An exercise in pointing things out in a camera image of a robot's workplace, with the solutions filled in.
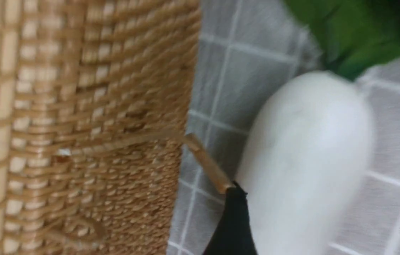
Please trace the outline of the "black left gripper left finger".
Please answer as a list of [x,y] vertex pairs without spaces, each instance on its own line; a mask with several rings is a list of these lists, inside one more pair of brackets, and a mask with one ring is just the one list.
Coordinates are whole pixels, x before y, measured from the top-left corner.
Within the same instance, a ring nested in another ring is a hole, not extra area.
[[206,246],[204,255],[256,255],[250,229],[247,192],[234,181],[226,190],[220,221]]

